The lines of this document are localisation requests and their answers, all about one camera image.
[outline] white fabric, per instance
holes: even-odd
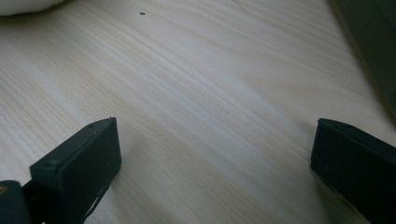
[[[0,0],[0,15],[10,16],[24,12],[37,12],[64,0]]]

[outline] light wood surface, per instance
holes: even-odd
[[[367,223],[309,169],[317,120],[396,146],[328,1],[74,0],[0,19],[0,179],[26,183],[108,117],[122,168],[87,223]]]

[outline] wood grain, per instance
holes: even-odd
[[[317,120],[396,146],[324,0],[75,0],[0,19],[0,179],[26,183],[110,116],[123,164],[87,223],[367,223],[309,169]]]

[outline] wooden table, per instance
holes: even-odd
[[[326,0],[74,0],[0,19],[0,179],[26,183],[108,117],[122,167],[87,223],[367,223],[309,169],[317,120],[396,146]]]

